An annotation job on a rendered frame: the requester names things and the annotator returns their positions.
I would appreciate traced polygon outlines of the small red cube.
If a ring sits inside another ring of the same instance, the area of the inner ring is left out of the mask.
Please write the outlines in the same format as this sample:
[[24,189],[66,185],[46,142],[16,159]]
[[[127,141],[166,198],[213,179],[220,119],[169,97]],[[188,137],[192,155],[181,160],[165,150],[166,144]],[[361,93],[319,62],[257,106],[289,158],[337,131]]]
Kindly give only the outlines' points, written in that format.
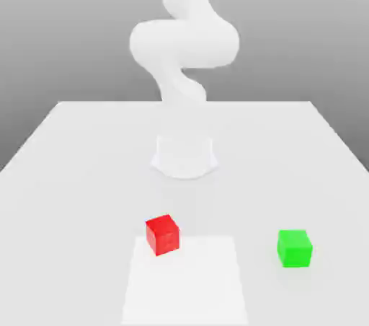
[[169,215],[146,221],[146,240],[156,256],[179,249],[179,227]]

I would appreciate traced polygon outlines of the small green cube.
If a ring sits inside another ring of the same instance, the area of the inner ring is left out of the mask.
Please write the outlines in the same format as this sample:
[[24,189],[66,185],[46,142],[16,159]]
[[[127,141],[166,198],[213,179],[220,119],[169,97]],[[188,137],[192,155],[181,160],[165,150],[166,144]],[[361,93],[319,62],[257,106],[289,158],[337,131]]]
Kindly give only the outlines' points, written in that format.
[[281,229],[277,254],[284,268],[306,268],[310,265],[313,245],[305,230]]

